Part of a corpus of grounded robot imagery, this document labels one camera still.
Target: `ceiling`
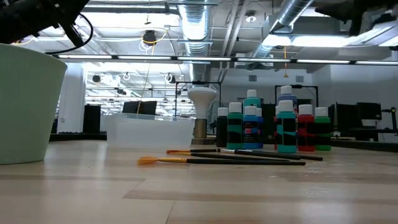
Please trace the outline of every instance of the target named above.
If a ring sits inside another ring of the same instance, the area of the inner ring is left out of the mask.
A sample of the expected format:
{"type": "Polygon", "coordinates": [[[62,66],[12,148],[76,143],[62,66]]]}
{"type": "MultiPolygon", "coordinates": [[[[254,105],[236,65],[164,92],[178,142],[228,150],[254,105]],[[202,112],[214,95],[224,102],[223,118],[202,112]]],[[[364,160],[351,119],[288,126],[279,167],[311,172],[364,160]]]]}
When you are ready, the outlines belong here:
{"type": "MultiPolygon", "coordinates": [[[[224,37],[226,35],[226,27],[228,22],[233,21],[230,18],[231,10],[233,7],[232,0],[218,1],[217,6],[208,6],[211,12],[211,40],[213,43],[210,48],[210,55],[219,56],[223,46],[224,37]]],[[[330,1],[315,1],[313,5],[321,4],[322,2],[330,1]]],[[[90,1],[90,3],[109,4],[112,6],[116,4],[115,1],[90,1]]],[[[137,1],[123,1],[123,4],[137,4],[137,1]]],[[[258,0],[251,1],[247,10],[255,12],[256,20],[254,22],[247,22],[243,20],[241,29],[238,34],[238,41],[233,47],[233,54],[249,54],[262,42],[264,34],[262,28],[267,16],[277,13],[281,1],[275,0],[258,0]]],[[[94,37],[88,45],[74,50],[68,54],[119,54],[119,55],[183,55],[185,53],[184,44],[178,44],[178,40],[183,40],[182,29],[180,25],[180,17],[175,14],[132,14],[132,13],[103,13],[103,12],[84,12],[83,13],[93,24],[94,37]],[[140,49],[141,35],[145,30],[154,30],[157,39],[163,38],[152,49],[140,49]]],[[[82,18],[76,20],[76,26],[79,33],[87,37],[90,33],[90,27],[82,18]]],[[[330,17],[325,17],[313,13],[311,7],[308,12],[304,13],[301,18],[297,20],[294,25],[294,34],[316,34],[316,35],[346,35],[346,28],[337,20],[330,17]]],[[[65,50],[73,47],[73,44],[65,37],[63,30],[48,28],[40,33],[40,37],[33,39],[28,44],[22,45],[29,49],[50,52],[57,50],[65,50]]],[[[288,46],[286,48],[274,48],[271,54],[274,57],[282,58],[322,58],[322,59],[384,59],[389,56],[389,49],[384,47],[350,47],[350,48],[336,48],[336,47],[301,47],[301,46],[288,46]]],[[[120,82],[116,85],[120,87],[129,88],[147,88],[160,89],[162,91],[144,91],[134,90],[128,93],[131,97],[172,97],[174,95],[174,84],[165,81],[167,74],[175,76],[179,81],[190,81],[189,66],[187,64],[149,64],[149,63],[85,63],[85,70],[88,74],[88,88],[96,87],[110,87],[109,83],[94,83],[93,76],[111,76],[114,80],[120,77],[120,82]]],[[[319,66],[313,65],[289,65],[289,69],[301,70],[300,73],[312,73],[319,69],[319,66]]],[[[284,69],[283,64],[275,64],[267,67],[267,70],[278,72],[284,69]]],[[[225,78],[224,85],[236,85],[233,80],[239,76],[240,72],[237,69],[231,69],[225,78]]],[[[219,71],[215,68],[211,71],[212,80],[216,80],[219,71]]],[[[245,78],[240,78],[238,83],[251,85],[245,78]]],[[[261,80],[258,80],[257,85],[262,85],[261,80]]],[[[119,96],[116,90],[95,90],[88,89],[87,96],[119,96]]],[[[183,91],[182,97],[186,98],[186,91],[183,91]]],[[[192,104],[187,108],[194,111],[192,104]]],[[[174,108],[168,106],[171,110],[166,110],[167,113],[173,113],[174,108]]]]}

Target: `desk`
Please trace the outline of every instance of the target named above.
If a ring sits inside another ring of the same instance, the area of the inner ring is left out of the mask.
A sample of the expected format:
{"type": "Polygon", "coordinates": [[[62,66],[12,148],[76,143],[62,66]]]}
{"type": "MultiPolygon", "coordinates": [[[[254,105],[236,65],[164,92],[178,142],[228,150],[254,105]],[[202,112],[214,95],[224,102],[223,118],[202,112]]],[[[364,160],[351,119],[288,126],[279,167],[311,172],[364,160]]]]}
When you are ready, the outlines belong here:
{"type": "Polygon", "coordinates": [[[51,142],[42,162],[0,166],[0,223],[398,223],[398,154],[316,155],[303,167],[137,167],[165,154],[51,142]]]}

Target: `green paint bottle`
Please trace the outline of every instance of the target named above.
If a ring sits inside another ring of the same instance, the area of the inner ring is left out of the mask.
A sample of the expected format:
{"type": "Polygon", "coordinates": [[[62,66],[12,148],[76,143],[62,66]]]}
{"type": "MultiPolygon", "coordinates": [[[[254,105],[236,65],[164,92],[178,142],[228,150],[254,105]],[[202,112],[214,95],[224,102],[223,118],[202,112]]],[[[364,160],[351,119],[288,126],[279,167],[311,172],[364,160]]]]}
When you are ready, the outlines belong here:
{"type": "Polygon", "coordinates": [[[330,151],[331,123],[327,107],[315,108],[316,150],[330,151]]]}
{"type": "Polygon", "coordinates": [[[229,103],[227,149],[243,149],[242,103],[229,103]]]}

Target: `black cable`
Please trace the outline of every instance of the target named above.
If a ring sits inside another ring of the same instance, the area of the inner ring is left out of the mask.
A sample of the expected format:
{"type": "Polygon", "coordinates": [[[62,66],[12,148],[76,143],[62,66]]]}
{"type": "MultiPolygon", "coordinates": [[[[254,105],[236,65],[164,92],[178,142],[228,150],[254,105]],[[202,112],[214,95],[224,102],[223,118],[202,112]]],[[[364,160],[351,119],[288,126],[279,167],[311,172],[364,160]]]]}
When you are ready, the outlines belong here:
{"type": "MultiPolygon", "coordinates": [[[[90,42],[91,41],[91,39],[93,38],[93,36],[94,36],[94,27],[93,27],[93,25],[92,25],[92,23],[90,22],[90,20],[88,20],[87,19],[87,17],[85,16],[85,15],[83,15],[83,14],[79,14],[87,23],[88,23],[88,25],[90,26],[90,36],[88,37],[88,39],[83,43],[83,45],[82,46],[80,46],[80,47],[84,47],[86,44],[88,44],[88,42],[90,42]]],[[[72,51],[72,50],[76,50],[76,49],[79,49],[80,47],[72,47],[72,48],[70,48],[70,49],[67,49],[67,50],[60,50],[60,51],[56,51],[56,52],[46,52],[45,54],[48,54],[48,55],[53,55],[53,54],[62,54],[62,53],[66,53],[66,52],[70,52],[70,51],[72,51]]]]}

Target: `white funnel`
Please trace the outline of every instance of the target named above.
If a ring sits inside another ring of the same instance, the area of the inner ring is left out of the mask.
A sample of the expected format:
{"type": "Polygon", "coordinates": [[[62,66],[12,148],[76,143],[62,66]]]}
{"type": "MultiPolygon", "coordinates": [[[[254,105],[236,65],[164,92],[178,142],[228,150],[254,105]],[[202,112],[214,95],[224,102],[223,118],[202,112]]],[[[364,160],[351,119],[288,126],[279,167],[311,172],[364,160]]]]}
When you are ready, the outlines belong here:
{"type": "Polygon", "coordinates": [[[197,110],[197,119],[206,119],[207,108],[216,95],[217,92],[214,89],[207,87],[194,87],[188,91],[188,97],[197,110]]]}

